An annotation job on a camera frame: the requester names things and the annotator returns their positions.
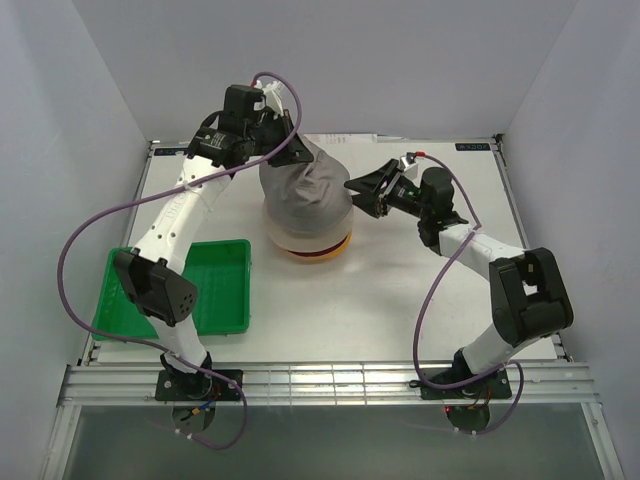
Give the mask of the dark red bucket hat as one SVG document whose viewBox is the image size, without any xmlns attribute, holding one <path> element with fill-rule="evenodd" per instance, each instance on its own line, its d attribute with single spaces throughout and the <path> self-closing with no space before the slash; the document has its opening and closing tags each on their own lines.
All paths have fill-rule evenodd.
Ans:
<svg viewBox="0 0 640 480">
<path fill-rule="evenodd" d="M 289 250 L 289 253 L 296 257 L 305 258 L 305 259 L 328 259 L 328 258 L 333 258 L 339 255 L 340 253 L 342 253 L 349 246 L 350 241 L 351 241 L 351 236 L 348 235 L 343 240 L 338 242 L 336 245 L 326 248 L 324 250 L 312 251 L 312 252 L 300 252 L 300 251 Z"/>
</svg>

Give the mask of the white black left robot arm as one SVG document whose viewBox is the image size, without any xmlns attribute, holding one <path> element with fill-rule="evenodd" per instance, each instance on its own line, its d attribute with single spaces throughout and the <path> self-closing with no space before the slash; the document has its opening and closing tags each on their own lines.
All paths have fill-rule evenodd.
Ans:
<svg viewBox="0 0 640 480">
<path fill-rule="evenodd" d="M 165 350 L 161 363 L 170 381 L 190 399 L 205 397 L 212 387 L 211 357 L 193 320 L 197 288 L 183 275 L 197 231 L 236 168 L 251 158 L 263 157 L 275 167 L 313 159 L 282 105 L 284 87 L 281 80 L 255 80 L 227 88 L 222 109 L 201 123 L 187 147 L 177 193 L 135 246 L 114 258 L 127 299 Z"/>
</svg>

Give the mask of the beige bucket hat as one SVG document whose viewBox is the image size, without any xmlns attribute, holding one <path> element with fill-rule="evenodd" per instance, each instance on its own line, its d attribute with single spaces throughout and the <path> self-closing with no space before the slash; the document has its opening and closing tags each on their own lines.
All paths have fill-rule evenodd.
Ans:
<svg viewBox="0 0 640 480">
<path fill-rule="evenodd" d="M 321 232 L 293 232 L 278 225 L 269 215 L 266 204 L 262 206 L 262 219 L 269 239 L 280 249 L 300 252 L 324 250 L 343 240 L 353 229 L 354 210 L 335 226 Z"/>
</svg>

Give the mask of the grey bucket hat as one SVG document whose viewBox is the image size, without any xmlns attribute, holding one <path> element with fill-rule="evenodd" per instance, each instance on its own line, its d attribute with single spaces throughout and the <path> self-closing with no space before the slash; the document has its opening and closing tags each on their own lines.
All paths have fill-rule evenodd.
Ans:
<svg viewBox="0 0 640 480">
<path fill-rule="evenodd" d="M 318 145 L 303 140 L 313 154 L 308 164 L 259 167 L 264 204 L 271 220 L 292 233 L 318 234 L 336 227 L 352 211 L 344 187 L 347 168 Z"/>
</svg>

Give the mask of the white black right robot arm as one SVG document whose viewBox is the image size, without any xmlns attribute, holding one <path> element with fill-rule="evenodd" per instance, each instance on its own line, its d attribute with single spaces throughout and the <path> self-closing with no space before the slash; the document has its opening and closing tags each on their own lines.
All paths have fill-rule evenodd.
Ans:
<svg viewBox="0 0 640 480">
<path fill-rule="evenodd" d="M 432 378 L 416 371 L 423 386 L 455 390 L 474 397 L 488 377 L 507 366 L 514 355 L 574 322 L 574 312 L 554 254 L 546 248 L 526 250 L 505 244 L 481 230 L 478 215 L 464 219 L 455 209 L 461 182 L 440 160 L 422 172 L 418 182 L 409 174 L 420 152 L 392 159 L 379 169 L 346 181 L 355 207 L 373 218 L 397 209 L 417 220 L 422 244 L 445 258 L 424 300 L 428 305 L 445 274 L 459 263 L 489 284 L 491 323 L 473 342 L 460 348 L 451 366 Z"/>
</svg>

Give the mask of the yellow bucket hat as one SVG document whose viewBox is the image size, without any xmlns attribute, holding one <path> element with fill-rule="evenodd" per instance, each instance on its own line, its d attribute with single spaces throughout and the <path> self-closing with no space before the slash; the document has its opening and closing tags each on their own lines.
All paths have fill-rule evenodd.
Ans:
<svg viewBox="0 0 640 480">
<path fill-rule="evenodd" d="M 339 255 L 341 255 L 350 245 L 352 238 L 352 233 L 349 233 L 341 242 L 334 245 L 331 248 L 318 251 L 318 252 L 294 252 L 290 251 L 290 254 L 295 258 L 301 259 L 303 261 L 325 261 L 333 259 Z"/>
</svg>

